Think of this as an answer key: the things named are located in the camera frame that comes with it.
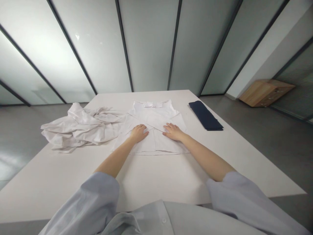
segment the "frosted glass wall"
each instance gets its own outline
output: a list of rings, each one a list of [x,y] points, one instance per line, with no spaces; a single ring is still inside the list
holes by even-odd
[[[115,0],[53,2],[97,92],[131,92]]]
[[[30,104],[62,103],[1,32],[0,55],[0,79],[24,100]]]
[[[243,1],[202,95],[224,93],[284,0]]]
[[[0,105],[2,104],[23,104],[23,102],[0,86]]]
[[[48,2],[0,0],[0,24],[66,102],[89,102],[95,96],[82,67],[98,93],[131,92],[131,85],[134,92],[167,90],[179,0]],[[202,95],[225,92],[283,2],[243,0]],[[199,94],[238,3],[182,1],[170,90]],[[0,79],[23,99],[32,105],[62,103],[2,33],[0,55]],[[21,103],[3,89],[1,104]]]
[[[183,1],[170,90],[198,95],[237,0]]]
[[[94,92],[45,0],[0,0],[0,24],[66,102]]]
[[[134,91],[167,90],[178,0],[121,0]]]

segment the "light blue shirt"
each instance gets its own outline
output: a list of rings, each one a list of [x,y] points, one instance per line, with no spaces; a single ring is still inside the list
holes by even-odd
[[[96,172],[58,210],[40,235],[92,234],[310,234],[238,172],[209,179],[214,210],[163,202],[116,214],[119,184]]]

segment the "light blue shirt sleeve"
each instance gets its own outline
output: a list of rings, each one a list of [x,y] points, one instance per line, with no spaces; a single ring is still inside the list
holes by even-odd
[[[267,234],[311,234],[238,172],[229,172],[222,182],[212,179],[207,187],[215,211],[228,214]]]
[[[57,211],[39,235],[97,234],[115,216],[118,196],[116,179],[96,172]]]

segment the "black metal frame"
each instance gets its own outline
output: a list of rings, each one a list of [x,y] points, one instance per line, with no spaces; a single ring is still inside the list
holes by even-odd
[[[313,37],[311,37],[309,41],[307,41],[304,46],[301,47],[300,50],[298,50],[298,52],[294,54],[290,60],[288,60],[288,62],[274,75],[272,79],[276,79],[283,71],[285,71],[285,69],[288,68],[289,65],[291,65],[312,43]]]
[[[83,70],[83,72],[84,72],[84,74],[85,74],[85,76],[86,76],[86,78],[87,78],[87,80],[88,80],[88,82],[89,82],[89,84],[90,84],[92,90],[94,91],[95,95],[97,95],[98,93],[97,93],[97,91],[96,91],[96,89],[95,89],[95,87],[94,87],[94,84],[92,83],[92,81],[91,81],[91,79],[90,79],[90,77],[89,77],[89,75],[88,75],[88,73],[87,73],[87,70],[86,70],[84,64],[82,63],[82,60],[81,60],[81,58],[79,57],[78,52],[76,51],[76,49],[75,49],[75,47],[74,47],[74,44],[73,44],[71,38],[70,38],[69,35],[68,35],[67,30],[65,29],[65,26],[64,26],[64,24],[63,24],[63,22],[62,22],[62,20],[61,20],[61,17],[60,17],[60,15],[59,15],[59,13],[57,12],[57,10],[56,10],[56,8],[55,8],[54,3],[52,2],[52,0],[47,0],[47,2],[48,2],[48,4],[49,4],[49,6],[50,6],[50,8],[51,8],[51,10],[52,10],[52,12],[53,12],[53,14],[54,14],[56,20],[57,20],[57,22],[59,23],[59,26],[60,26],[60,28],[62,29],[62,31],[63,31],[63,33],[64,33],[64,36],[65,36],[66,39],[67,39],[67,42],[69,43],[70,47],[72,48],[72,51],[73,51],[74,55],[76,56],[76,59],[78,60],[78,63],[79,63],[79,65],[81,66],[81,68],[82,68],[82,70]]]
[[[16,107],[16,106],[28,106],[26,104],[0,104],[0,108],[2,107]]]
[[[202,86],[201,86],[201,88],[200,88],[198,97],[200,97],[200,95],[201,95],[201,93],[202,93],[202,91],[203,91],[203,89],[204,89],[204,87],[205,87],[205,84],[206,84],[206,82],[207,82],[208,79],[209,79],[210,73],[211,73],[211,71],[212,71],[212,69],[213,69],[213,67],[214,67],[214,64],[215,64],[215,62],[216,62],[216,60],[217,60],[217,58],[218,58],[218,55],[219,55],[219,53],[220,53],[220,51],[221,51],[221,49],[222,49],[222,47],[223,47],[223,45],[224,45],[224,42],[225,42],[225,40],[226,40],[226,38],[227,38],[227,35],[228,35],[228,33],[229,33],[230,29],[231,29],[231,26],[232,26],[232,24],[233,24],[234,21],[235,21],[235,18],[236,18],[236,16],[237,16],[237,13],[238,13],[238,11],[239,11],[239,9],[240,9],[240,6],[241,6],[242,2],[243,2],[243,0],[239,0],[239,1],[237,2],[237,6],[236,6],[236,8],[235,8],[235,10],[234,10],[234,12],[233,12],[233,14],[232,14],[232,16],[231,16],[231,20],[230,20],[229,23],[228,23],[227,29],[226,29],[226,31],[225,31],[225,33],[224,33],[224,35],[223,35],[223,38],[222,38],[222,40],[221,40],[221,42],[220,42],[220,44],[219,44],[219,46],[218,46],[217,52],[216,52],[215,55],[214,55],[213,61],[212,61],[211,65],[210,65],[210,68],[209,68],[208,73],[207,73],[207,75],[206,75],[206,77],[205,77],[205,80],[204,80],[203,83],[202,83]]]
[[[224,93],[220,94],[208,94],[208,95],[200,95],[199,97],[204,97],[204,96],[218,96],[218,95],[225,95]]]
[[[126,42],[125,42],[125,35],[124,35],[124,28],[123,28],[123,22],[122,22],[122,16],[121,16],[120,3],[118,0],[115,0],[115,5],[116,5],[116,10],[117,10],[118,22],[120,24],[121,35],[122,35],[125,60],[126,60],[127,71],[128,71],[128,76],[129,76],[129,82],[130,82],[130,89],[131,89],[131,92],[134,92],[133,81],[131,79],[131,73],[130,73],[130,67],[129,67],[129,61],[128,61]]]
[[[26,100],[24,100],[21,96],[19,96],[14,90],[12,90],[8,85],[6,85],[4,82],[2,82],[0,80],[0,85],[3,86],[8,92],[10,92],[12,95],[14,95],[16,98],[18,98],[20,101],[22,101],[24,103],[24,105],[27,105],[28,107],[30,107],[30,103],[28,103]],[[18,105],[22,105],[22,104],[8,104],[10,106],[18,106]]]
[[[248,54],[247,58],[244,60],[244,62],[242,63],[242,65],[240,66],[239,70],[237,71],[237,73],[235,74],[234,78],[231,80],[231,82],[229,83],[228,87],[226,88],[224,94],[226,94],[226,92],[228,91],[228,89],[231,87],[231,85],[233,84],[233,82],[235,81],[235,79],[238,77],[238,75],[240,74],[241,70],[244,68],[245,64],[248,62],[248,60],[250,59],[250,57],[252,56],[252,54],[254,53],[255,49],[258,47],[258,45],[260,44],[260,42],[263,40],[263,38],[265,37],[265,35],[267,34],[267,32],[269,31],[269,29],[272,27],[272,25],[274,24],[274,22],[276,21],[276,19],[278,18],[278,16],[281,14],[281,12],[283,11],[283,9],[285,8],[285,6],[288,4],[289,0],[285,0],[281,6],[279,7],[279,9],[277,10],[277,12],[275,13],[275,15],[273,16],[273,18],[271,19],[271,21],[268,23],[268,25],[266,26],[265,30],[263,31],[263,33],[261,34],[260,38],[258,39],[258,41],[256,42],[256,44],[254,45],[254,47],[252,48],[252,50],[250,51],[250,53]]]
[[[12,43],[12,45],[19,51],[19,53],[24,57],[24,59],[30,64],[30,66],[38,73],[38,75],[47,83],[47,85],[54,91],[54,93],[62,100],[63,103],[66,101],[60,96],[56,89],[50,84],[46,77],[39,71],[36,65],[30,60],[30,58],[25,54],[25,52],[19,47],[19,45],[14,41],[14,39],[9,35],[9,33],[0,24],[0,31],[6,36],[6,38]]]
[[[177,32],[178,32],[180,12],[181,12],[181,9],[182,9],[182,2],[183,2],[183,0],[179,0],[179,2],[178,2],[178,10],[177,10],[177,17],[176,17],[176,26],[175,26],[175,33],[174,33],[174,41],[173,41],[173,49],[172,49],[169,81],[167,83],[167,90],[170,90],[170,82],[171,82],[171,76],[172,76],[172,68],[173,68],[173,61],[174,61],[174,55],[175,55],[175,47],[176,47],[176,40],[177,40]]]

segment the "folded navy cloth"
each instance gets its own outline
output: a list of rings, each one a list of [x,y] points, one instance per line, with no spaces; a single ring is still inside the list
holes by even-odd
[[[201,101],[189,103],[190,108],[196,114],[203,127],[208,131],[222,131],[223,126],[211,114]]]

